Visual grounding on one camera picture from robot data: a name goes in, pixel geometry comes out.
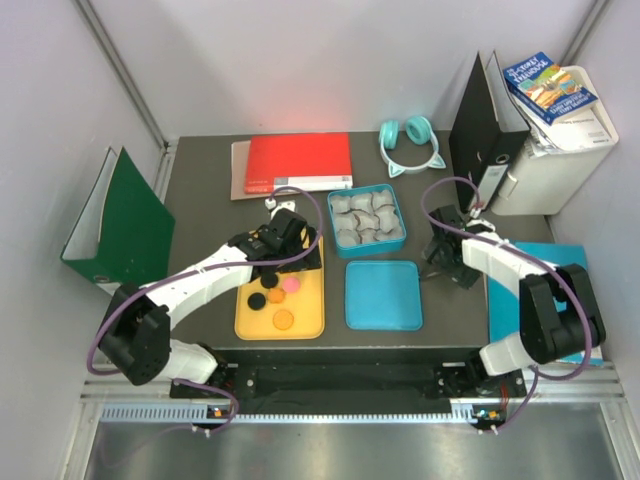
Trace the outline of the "black cookie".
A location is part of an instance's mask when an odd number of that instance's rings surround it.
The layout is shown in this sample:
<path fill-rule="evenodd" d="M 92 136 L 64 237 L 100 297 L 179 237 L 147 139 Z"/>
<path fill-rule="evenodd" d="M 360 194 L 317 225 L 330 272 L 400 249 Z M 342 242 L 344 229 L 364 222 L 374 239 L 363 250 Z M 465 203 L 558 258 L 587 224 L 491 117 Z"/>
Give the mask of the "black cookie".
<path fill-rule="evenodd" d="M 252 293 L 247 299 L 247 305 L 253 311 L 259 311 L 266 306 L 267 300 L 262 293 Z"/>
<path fill-rule="evenodd" d="M 260 278 L 260 284 L 267 290 L 276 288 L 279 284 L 278 275 L 273 272 L 264 273 Z"/>

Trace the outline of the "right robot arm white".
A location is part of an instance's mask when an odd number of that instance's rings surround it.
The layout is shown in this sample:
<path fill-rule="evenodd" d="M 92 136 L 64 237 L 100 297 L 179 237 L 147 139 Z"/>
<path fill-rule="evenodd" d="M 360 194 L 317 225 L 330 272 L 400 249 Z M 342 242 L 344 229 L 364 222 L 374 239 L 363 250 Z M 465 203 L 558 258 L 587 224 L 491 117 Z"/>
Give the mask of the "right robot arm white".
<path fill-rule="evenodd" d="M 476 394 L 498 389 L 504 376 L 577 354 L 606 339 L 606 329 L 587 270 L 534 257 L 497 235 L 480 219 L 465 221 L 453 205 L 427 214 L 433 237 L 423 259 L 433 273 L 468 289 L 486 276 L 517 300 L 518 330 L 473 353 L 466 380 Z"/>

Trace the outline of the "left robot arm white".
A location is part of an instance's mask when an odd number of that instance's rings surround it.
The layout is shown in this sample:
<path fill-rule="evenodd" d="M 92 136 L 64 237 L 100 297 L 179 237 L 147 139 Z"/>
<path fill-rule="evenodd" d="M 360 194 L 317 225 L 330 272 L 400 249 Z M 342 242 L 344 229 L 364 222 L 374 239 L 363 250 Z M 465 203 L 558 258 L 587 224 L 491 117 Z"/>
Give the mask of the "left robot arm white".
<path fill-rule="evenodd" d="M 276 210 L 254 232 L 233 236 L 182 272 L 142 287 L 120 286 L 107 307 L 95 349 L 134 386 L 185 380 L 205 396 L 226 387 L 222 362 L 207 347 L 175 340 L 172 330 L 218 296 L 266 274 L 317 270 L 321 229 L 298 213 Z"/>

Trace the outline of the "pink cookie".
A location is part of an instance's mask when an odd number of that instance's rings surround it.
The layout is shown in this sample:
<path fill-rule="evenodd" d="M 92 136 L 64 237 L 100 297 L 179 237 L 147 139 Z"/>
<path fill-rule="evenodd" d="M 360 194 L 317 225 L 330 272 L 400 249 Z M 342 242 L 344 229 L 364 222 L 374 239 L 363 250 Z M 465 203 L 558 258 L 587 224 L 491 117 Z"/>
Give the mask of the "pink cookie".
<path fill-rule="evenodd" d="M 287 277 L 282 281 L 282 289 L 287 294 L 293 294 L 300 290 L 301 281 L 297 277 Z"/>

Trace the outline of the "teal tin lid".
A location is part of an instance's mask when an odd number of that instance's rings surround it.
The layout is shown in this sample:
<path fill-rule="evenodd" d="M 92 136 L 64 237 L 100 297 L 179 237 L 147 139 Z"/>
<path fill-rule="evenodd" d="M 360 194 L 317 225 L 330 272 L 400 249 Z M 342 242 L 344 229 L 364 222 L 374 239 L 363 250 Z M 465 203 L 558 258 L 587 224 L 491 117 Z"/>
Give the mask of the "teal tin lid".
<path fill-rule="evenodd" d="M 344 298 L 351 330 L 414 332 L 423 327 L 419 273 L 412 261 L 349 262 Z"/>

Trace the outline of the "yellow plastic tray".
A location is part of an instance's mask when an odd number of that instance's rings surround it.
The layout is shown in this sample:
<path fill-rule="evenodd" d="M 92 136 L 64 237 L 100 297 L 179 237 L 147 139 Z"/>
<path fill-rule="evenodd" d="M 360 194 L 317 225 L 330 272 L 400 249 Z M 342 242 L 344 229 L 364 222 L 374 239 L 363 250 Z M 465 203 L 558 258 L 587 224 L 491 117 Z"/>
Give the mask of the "yellow plastic tray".
<path fill-rule="evenodd" d="M 325 328 L 324 309 L 324 273 L 325 269 L 300 271 L 295 273 L 279 273 L 279 284 L 287 277 L 297 277 L 301 281 L 301 288 L 293 294 L 286 293 L 286 299 L 280 304 L 272 304 L 267 299 L 268 290 L 256 279 L 241 286 L 237 291 L 234 330 L 236 335 L 246 341 L 281 341 L 306 340 L 319 337 Z M 247 305 L 247 299 L 252 293 L 265 295 L 266 306 L 253 311 Z M 273 315 L 286 309 L 294 315 L 292 327 L 286 331 L 274 327 Z"/>

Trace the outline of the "teal cookie tin box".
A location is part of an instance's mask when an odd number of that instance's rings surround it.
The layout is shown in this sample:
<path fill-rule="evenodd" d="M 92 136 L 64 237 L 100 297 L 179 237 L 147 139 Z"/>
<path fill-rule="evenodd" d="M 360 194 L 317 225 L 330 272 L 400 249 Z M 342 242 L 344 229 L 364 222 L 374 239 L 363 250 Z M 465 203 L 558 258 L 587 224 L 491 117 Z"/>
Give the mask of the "teal cookie tin box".
<path fill-rule="evenodd" d="M 390 254 L 404 247 L 407 230 L 391 185 L 333 191 L 327 204 L 340 258 Z"/>

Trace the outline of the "blue folder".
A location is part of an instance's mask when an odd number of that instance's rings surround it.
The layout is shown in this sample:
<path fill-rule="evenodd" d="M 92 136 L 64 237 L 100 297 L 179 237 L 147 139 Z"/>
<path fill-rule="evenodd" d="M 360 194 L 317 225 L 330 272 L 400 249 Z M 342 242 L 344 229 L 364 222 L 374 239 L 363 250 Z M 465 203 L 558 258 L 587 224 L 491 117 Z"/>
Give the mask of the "blue folder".
<path fill-rule="evenodd" d="M 581 245 L 516 242 L 515 246 L 546 262 L 562 266 L 578 264 L 585 269 L 588 268 L 586 254 Z M 487 285 L 489 342 L 495 342 L 519 331 L 519 301 L 499 282 L 489 279 Z"/>

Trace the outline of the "round orange biscuit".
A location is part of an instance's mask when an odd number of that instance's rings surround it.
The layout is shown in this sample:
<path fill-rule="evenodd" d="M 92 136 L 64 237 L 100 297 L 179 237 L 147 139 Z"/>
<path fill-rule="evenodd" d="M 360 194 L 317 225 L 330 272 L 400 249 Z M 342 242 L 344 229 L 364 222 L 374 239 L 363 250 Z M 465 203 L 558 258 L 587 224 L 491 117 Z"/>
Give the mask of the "round orange biscuit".
<path fill-rule="evenodd" d="M 274 327 L 278 330 L 286 331 L 292 327 L 294 323 L 294 315 L 286 309 L 278 310 L 273 315 L 272 322 Z"/>

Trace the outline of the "brown notebook under red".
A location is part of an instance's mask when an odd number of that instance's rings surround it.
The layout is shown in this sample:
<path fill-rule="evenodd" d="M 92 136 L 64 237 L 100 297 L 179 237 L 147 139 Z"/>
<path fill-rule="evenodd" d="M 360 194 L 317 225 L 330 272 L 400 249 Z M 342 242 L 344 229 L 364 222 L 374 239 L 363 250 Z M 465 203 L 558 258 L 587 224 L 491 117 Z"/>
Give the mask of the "brown notebook under red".
<path fill-rule="evenodd" d="M 248 194 L 244 191 L 250 144 L 250 140 L 244 140 L 234 142 L 231 145 L 230 199 L 232 201 L 257 199 L 268 196 L 268 193 Z"/>

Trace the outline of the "white storage bin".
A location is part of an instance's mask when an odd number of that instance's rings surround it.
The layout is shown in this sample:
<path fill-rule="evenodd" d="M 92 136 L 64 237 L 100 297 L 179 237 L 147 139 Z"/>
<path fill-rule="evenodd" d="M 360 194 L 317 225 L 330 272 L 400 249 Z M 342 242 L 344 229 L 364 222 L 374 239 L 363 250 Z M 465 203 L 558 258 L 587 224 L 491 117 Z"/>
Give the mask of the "white storage bin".
<path fill-rule="evenodd" d="M 601 102 L 600 95 L 595 90 L 586 71 L 579 66 L 562 68 L 599 98 L 588 109 L 594 110 L 596 117 L 611 135 L 614 144 L 586 152 L 543 157 L 529 156 L 524 144 L 491 202 L 491 210 L 498 215 L 554 215 L 558 213 L 619 140 L 614 125 Z"/>

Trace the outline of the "teal cat ear headphones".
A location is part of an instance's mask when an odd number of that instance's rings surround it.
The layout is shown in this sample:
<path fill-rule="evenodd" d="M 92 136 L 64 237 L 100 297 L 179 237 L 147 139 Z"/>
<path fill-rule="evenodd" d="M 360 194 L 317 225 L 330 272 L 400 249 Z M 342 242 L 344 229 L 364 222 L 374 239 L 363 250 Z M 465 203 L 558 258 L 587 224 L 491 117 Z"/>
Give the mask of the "teal cat ear headphones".
<path fill-rule="evenodd" d="M 383 122 L 378 143 L 390 178 L 444 170 L 446 167 L 440 154 L 439 140 L 425 116 L 412 116 L 404 123 L 397 120 Z"/>

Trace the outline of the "white papers in bin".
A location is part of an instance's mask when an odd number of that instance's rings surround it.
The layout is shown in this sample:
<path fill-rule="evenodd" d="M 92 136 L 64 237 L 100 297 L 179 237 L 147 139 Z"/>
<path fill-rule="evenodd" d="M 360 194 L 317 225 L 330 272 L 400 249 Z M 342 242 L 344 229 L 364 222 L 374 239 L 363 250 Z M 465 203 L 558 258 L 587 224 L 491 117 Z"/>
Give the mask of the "white papers in bin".
<path fill-rule="evenodd" d="M 530 136 L 525 141 L 529 156 L 580 153 L 614 144 L 593 109 L 558 120 L 549 126 L 520 100 L 516 100 L 516 105 L 531 125 Z"/>

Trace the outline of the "blue paperback book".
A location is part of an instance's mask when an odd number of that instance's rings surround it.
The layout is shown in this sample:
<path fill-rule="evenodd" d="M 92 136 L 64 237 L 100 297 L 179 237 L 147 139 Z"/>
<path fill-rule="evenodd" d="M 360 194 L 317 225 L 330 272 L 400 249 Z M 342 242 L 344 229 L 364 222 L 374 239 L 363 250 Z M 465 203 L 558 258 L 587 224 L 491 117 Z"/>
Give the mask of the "blue paperback book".
<path fill-rule="evenodd" d="M 546 125 L 592 107 L 599 98 L 544 52 L 502 70 L 509 91 Z"/>

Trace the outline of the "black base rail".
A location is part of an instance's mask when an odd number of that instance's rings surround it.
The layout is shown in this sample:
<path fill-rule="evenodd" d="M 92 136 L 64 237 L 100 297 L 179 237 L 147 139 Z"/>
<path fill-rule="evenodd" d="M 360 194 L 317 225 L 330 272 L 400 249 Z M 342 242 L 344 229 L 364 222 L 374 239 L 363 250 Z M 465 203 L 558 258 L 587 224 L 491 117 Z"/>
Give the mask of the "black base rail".
<path fill-rule="evenodd" d="M 279 391 L 416 392 L 431 398 L 519 399 L 520 371 L 478 385 L 466 371 L 472 348 L 363 347 L 218 350 L 205 380 L 239 399 Z"/>

